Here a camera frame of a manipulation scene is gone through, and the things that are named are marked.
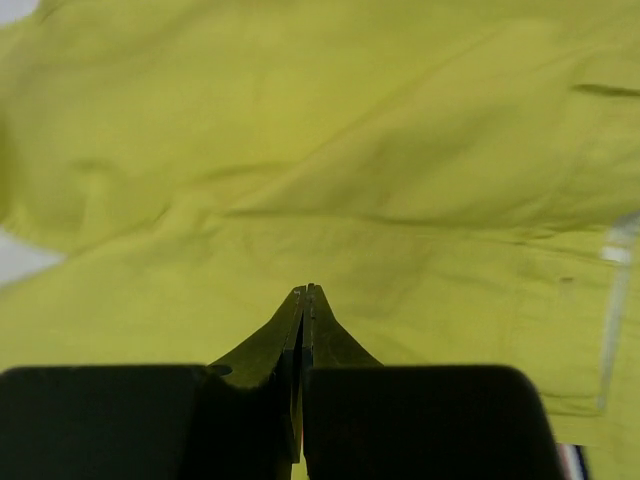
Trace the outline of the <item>yellow-green trousers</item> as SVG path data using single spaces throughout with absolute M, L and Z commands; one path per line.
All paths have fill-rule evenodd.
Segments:
M 635 1 L 42 1 L 1 28 L 1 364 L 204 363 L 317 283 L 639 475 Z

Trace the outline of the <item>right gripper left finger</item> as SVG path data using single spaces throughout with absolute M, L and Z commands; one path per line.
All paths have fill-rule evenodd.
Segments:
M 32 365 L 1 376 L 5 479 L 287 479 L 301 456 L 305 290 L 209 364 Z

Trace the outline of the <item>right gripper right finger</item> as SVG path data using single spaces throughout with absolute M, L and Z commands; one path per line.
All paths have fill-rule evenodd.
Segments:
M 303 447 L 312 479 L 559 479 L 531 381 L 504 365 L 384 366 L 321 287 L 303 314 Z

